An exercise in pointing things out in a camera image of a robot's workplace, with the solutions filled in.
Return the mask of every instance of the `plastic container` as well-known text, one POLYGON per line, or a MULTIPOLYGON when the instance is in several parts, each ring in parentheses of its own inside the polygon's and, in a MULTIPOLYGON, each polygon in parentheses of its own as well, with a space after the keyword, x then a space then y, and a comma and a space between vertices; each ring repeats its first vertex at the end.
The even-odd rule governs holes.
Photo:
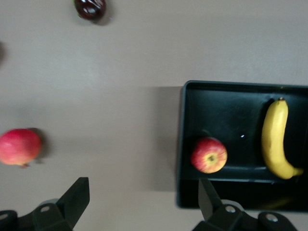
POLYGON ((192 80, 182 89, 180 114, 178 206, 198 208, 198 180, 206 177, 221 199, 244 209, 308 211, 308 87, 192 80), (261 154, 263 121, 280 97, 289 106, 286 158, 307 169, 290 180, 273 175, 261 154), (216 173, 202 173, 190 162, 195 141, 203 136, 215 137, 227 148, 227 163, 216 173))

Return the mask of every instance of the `table surface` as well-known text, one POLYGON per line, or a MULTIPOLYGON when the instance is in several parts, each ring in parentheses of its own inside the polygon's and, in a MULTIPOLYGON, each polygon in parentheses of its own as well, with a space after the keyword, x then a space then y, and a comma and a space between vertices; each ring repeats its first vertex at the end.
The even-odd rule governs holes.
MULTIPOLYGON (((1 0, 0 132, 38 128, 47 145, 27 169, 0 165, 0 210, 22 216, 89 177, 75 231, 192 230, 201 212, 175 202, 181 87, 308 85, 307 11, 303 0, 108 0, 93 24, 72 0, 1 0)), ((306 230, 307 214, 283 214, 306 230)))

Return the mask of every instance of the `yellow banana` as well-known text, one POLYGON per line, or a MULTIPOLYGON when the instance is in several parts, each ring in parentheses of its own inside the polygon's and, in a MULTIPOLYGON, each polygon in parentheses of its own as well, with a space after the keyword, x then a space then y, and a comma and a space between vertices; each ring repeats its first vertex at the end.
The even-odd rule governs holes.
POLYGON ((269 170, 282 179, 303 174, 302 168, 293 167, 284 155, 284 132, 288 118, 288 105, 285 99, 273 102, 266 113, 262 135, 262 154, 269 170))

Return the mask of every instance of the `tray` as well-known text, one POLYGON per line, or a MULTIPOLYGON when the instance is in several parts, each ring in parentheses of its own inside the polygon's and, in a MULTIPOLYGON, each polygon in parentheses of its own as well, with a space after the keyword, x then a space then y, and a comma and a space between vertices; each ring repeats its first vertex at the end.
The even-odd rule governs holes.
POLYGON ((308 87, 188 81, 182 89, 177 204, 198 208, 198 180, 208 178, 222 199, 245 209, 308 211, 308 87), (307 170, 282 180, 265 166, 261 131, 266 111, 283 97, 289 106, 284 137, 288 161, 307 170), (203 136, 219 139, 227 148, 222 170, 205 174, 193 167, 190 155, 203 136))

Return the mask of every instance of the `dark purple fruit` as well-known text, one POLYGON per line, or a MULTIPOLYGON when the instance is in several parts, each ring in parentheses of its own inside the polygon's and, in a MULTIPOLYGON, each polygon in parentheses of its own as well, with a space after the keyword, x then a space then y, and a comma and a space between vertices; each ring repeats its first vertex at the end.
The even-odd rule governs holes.
POLYGON ((101 19, 106 11, 105 0, 74 0, 79 17, 97 21, 101 19))

